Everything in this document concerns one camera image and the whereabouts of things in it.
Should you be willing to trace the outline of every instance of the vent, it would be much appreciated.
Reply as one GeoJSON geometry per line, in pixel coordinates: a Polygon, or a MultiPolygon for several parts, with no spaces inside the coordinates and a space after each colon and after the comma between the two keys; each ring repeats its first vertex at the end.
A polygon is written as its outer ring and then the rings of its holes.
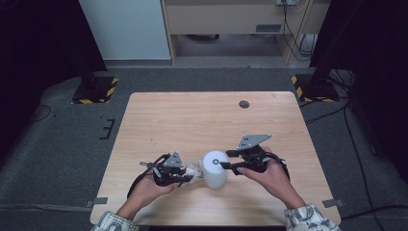
{"type": "Polygon", "coordinates": [[[256,32],[280,32],[281,28],[281,24],[258,24],[256,32]]]}

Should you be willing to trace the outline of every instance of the white wall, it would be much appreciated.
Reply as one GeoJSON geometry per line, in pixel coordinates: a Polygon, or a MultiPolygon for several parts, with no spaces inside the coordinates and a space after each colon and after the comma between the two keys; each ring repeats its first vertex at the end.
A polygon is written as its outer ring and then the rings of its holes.
{"type": "Polygon", "coordinates": [[[80,0],[104,60],[170,60],[160,0],[80,0]]]}

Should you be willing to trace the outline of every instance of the person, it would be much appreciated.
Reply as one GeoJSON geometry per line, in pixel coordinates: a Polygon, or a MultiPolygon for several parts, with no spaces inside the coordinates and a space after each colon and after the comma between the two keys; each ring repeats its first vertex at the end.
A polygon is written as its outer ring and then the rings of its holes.
{"type": "MultiPolygon", "coordinates": [[[[263,147],[263,149],[266,152],[271,152],[269,147],[263,147]]],[[[261,184],[268,193],[286,205],[287,209],[284,213],[288,231],[341,231],[336,223],[321,214],[315,204],[306,204],[294,189],[282,166],[274,160],[268,161],[268,168],[262,173],[245,167],[238,167],[237,171],[261,184]]],[[[109,211],[105,212],[91,231],[137,230],[137,225],[132,222],[136,213],[161,195],[173,192],[175,188],[177,188],[177,184],[166,187],[157,186],[152,175],[144,176],[116,214],[109,211]]]]}

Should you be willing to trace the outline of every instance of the patterned sleeve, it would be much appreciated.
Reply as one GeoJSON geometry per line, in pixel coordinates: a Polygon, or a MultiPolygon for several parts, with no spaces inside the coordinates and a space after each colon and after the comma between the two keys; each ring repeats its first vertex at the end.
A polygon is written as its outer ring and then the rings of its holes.
{"type": "Polygon", "coordinates": [[[341,231],[340,227],[325,218],[315,204],[308,204],[293,210],[285,210],[288,231],[341,231]]]}
{"type": "Polygon", "coordinates": [[[136,226],[131,220],[121,218],[118,215],[108,211],[101,217],[99,222],[93,226],[91,231],[138,231],[139,227],[136,226]]]}

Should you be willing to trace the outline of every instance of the gray tape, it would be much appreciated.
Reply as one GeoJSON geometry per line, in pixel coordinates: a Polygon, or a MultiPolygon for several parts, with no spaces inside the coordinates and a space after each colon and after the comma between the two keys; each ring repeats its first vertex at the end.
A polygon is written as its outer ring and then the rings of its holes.
{"type": "Polygon", "coordinates": [[[329,200],[323,200],[322,202],[325,208],[330,208],[333,206],[336,206],[336,207],[344,206],[344,202],[341,199],[338,199],[338,200],[329,199],[329,200]]]}
{"type": "Polygon", "coordinates": [[[108,202],[108,197],[96,197],[93,200],[87,201],[85,207],[92,208],[95,204],[106,204],[108,202]]]}

